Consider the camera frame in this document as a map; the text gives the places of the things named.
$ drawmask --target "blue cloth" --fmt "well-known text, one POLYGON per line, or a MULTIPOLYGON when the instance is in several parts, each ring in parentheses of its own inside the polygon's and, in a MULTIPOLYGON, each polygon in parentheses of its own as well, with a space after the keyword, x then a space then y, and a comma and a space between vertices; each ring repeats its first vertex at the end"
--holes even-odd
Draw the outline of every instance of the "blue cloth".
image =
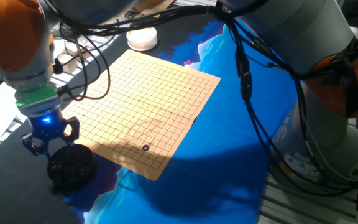
MULTIPOLYGON (((159 180, 122 168, 115 190, 99 195, 85 223, 256 223, 268 155, 241 99, 234 51, 226 26, 199 45, 201 62, 192 66, 221 81, 159 180)), ((273 136, 296 100, 295 87, 287 73, 250 63, 252 103, 273 136)))

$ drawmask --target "white round container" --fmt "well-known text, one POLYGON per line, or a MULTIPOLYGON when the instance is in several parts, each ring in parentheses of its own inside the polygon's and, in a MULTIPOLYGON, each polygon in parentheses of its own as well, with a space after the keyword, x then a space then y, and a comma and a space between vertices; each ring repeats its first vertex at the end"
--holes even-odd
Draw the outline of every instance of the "white round container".
POLYGON ((128 45, 132 50, 146 51, 157 45, 157 31, 154 27, 127 32, 128 45))

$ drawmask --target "white cable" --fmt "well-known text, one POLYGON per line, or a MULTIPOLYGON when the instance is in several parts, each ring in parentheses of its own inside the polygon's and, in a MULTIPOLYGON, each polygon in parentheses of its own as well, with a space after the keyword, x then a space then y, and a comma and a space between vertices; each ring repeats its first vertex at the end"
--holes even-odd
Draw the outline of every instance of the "white cable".
POLYGON ((208 14, 209 14, 209 5, 206 6, 206 14, 205 14, 205 16, 208 16, 208 14))
POLYGON ((336 170, 334 170, 334 169, 328 164, 328 162, 327 162, 326 158, 324 157, 323 153, 320 151, 320 148, 319 148, 319 146, 318 146, 318 144, 317 144, 317 141, 316 141, 316 139, 314 138, 314 136, 313 136, 313 134, 312 134, 312 132, 311 132, 309 126, 308 126, 308 122, 306 121, 306 119, 305 119, 304 116, 303 116, 303 120, 305 121, 306 128, 307 128, 308 132, 310 133, 310 136, 311 136, 311 138, 312 138, 314 144, 315 144, 316 147, 317 147, 317 151, 320 153, 321 158, 323 159, 323 161, 325 162, 325 164, 327 165, 327 167, 328 167, 329 169, 331 169, 331 171, 333 171, 336 175, 342 177, 342 178, 345 179, 345 180, 348 180, 348 181, 351 181, 351 182, 358 182, 358 179, 350 179, 350 178, 344 177, 343 175, 341 175, 341 174, 339 174, 338 172, 336 172, 336 170))

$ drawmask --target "go board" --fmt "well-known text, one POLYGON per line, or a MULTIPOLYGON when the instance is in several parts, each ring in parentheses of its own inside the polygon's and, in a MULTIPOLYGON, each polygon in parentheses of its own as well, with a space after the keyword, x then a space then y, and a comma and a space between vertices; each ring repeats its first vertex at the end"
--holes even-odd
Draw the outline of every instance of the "go board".
MULTIPOLYGON (((106 97, 74 101, 63 114, 80 120, 77 144, 157 180, 220 78, 131 50, 110 72, 106 97)), ((103 95, 107 84, 104 72, 87 96, 103 95)))

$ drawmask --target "blue led light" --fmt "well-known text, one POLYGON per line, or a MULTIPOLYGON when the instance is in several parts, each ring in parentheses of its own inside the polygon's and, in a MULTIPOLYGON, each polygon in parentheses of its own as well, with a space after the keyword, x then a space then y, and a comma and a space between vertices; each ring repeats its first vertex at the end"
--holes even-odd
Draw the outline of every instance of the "blue led light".
POLYGON ((42 119, 42 121, 49 124, 50 123, 50 118, 44 118, 44 119, 42 119))

